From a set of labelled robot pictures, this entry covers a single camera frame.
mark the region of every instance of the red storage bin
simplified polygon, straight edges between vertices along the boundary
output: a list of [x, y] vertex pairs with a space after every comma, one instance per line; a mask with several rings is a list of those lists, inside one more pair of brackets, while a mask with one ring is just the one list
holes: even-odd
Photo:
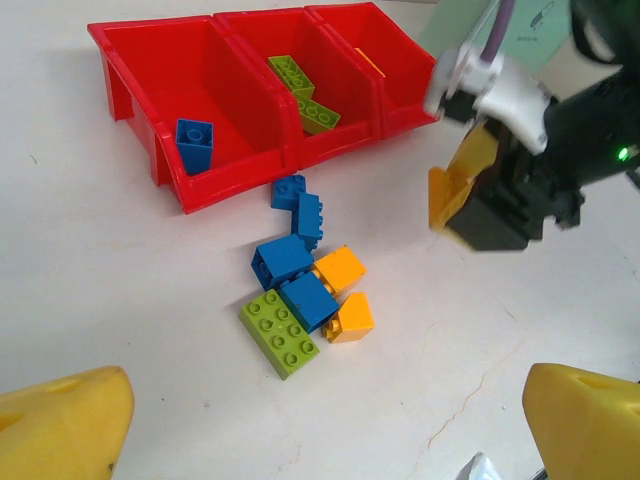
[[[185, 213], [432, 120], [422, 97], [433, 59], [373, 4], [88, 29], [113, 118], [133, 128], [153, 179], [172, 187]], [[387, 79], [354, 46], [386, 68]], [[291, 55], [315, 84], [313, 99], [342, 116], [336, 128], [303, 132], [296, 99], [267, 65], [277, 55]], [[178, 118], [214, 124], [211, 170], [186, 174]]]
[[[297, 170], [288, 102], [274, 94], [210, 16], [90, 25], [113, 117], [126, 119], [185, 213]], [[188, 176], [178, 118], [215, 125], [211, 170]]]
[[[310, 6], [306, 9], [342, 43], [352, 61], [376, 80], [387, 138], [435, 121], [422, 103], [435, 60], [373, 3]], [[384, 73], [383, 77], [355, 49]]]
[[[300, 168], [380, 140], [374, 80], [304, 9], [218, 13], [213, 18], [238, 36], [264, 78], [290, 96]], [[302, 131], [295, 98], [267, 63], [268, 57], [280, 55], [291, 55], [315, 85], [313, 100], [342, 116], [335, 129], [319, 135]]]

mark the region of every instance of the lego stud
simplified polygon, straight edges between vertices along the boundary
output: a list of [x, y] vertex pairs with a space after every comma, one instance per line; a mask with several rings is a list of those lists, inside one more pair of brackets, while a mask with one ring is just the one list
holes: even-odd
[[269, 304], [269, 305], [273, 305], [274, 303], [276, 303], [278, 301], [278, 295], [276, 294], [276, 292], [268, 292], [265, 296], [264, 296], [264, 300]]
[[273, 337], [271, 339], [271, 345], [273, 345], [273, 348], [282, 348], [282, 347], [284, 347], [285, 343], [287, 343], [287, 342], [280, 335], [276, 335], [275, 337]]
[[286, 363], [290, 367], [293, 367], [298, 363], [298, 356], [294, 353], [287, 353], [284, 356], [284, 363]]
[[289, 335], [292, 337], [299, 337], [302, 334], [302, 327], [300, 325], [290, 325]]
[[287, 310], [286, 308], [279, 308], [276, 311], [276, 317], [278, 317], [279, 320], [289, 320], [289, 310]]
[[251, 313], [251, 315], [257, 315], [258, 313], [260, 313], [260, 304], [258, 303], [252, 303], [249, 305], [249, 313]]
[[312, 353], [315, 350], [315, 347], [313, 346], [313, 343], [308, 342], [308, 341], [304, 341], [300, 344], [300, 349], [306, 353], [307, 355], [309, 355], [310, 353]]
[[268, 318], [264, 318], [260, 321], [260, 329], [263, 332], [268, 332], [273, 328], [273, 322]]
[[195, 143], [199, 145], [202, 142], [202, 132], [192, 128], [191, 130], [187, 130], [187, 141], [189, 143]]

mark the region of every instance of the yellow lego brick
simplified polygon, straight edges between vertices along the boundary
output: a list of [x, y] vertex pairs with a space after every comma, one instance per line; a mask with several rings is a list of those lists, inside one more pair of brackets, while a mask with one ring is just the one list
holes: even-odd
[[324, 326], [323, 334], [330, 343], [360, 340], [375, 327], [364, 293], [352, 293], [338, 313]]
[[527, 378], [523, 405], [549, 478], [640, 478], [640, 385], [538, 364]]
[[339, 295], [367, 273], [358, 257], [346, 245], [322, 257], [311, 267], [332, 295]]
[[119, 367], [0, 395], [0, 478], [111, 478], [133, 405], [129, 379]]

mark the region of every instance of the purple cable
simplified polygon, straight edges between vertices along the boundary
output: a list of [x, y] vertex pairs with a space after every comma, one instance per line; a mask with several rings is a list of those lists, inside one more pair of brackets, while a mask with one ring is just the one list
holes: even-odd
[[500, 6], [498, 7], [498, 14], [496, 20], [493, 22], [491, 33], [487, 44], [484, 46], [484, 50], [480, 54], [480, 60], [486, 63], [492, 63], [500, 50], [500, 45], [504, 40], [504, 36], [507, 33], [509, 22], [511, 21], [511, 15], [513, 14], [513, 8], [515, 7], [516, 0], [500, 0]]

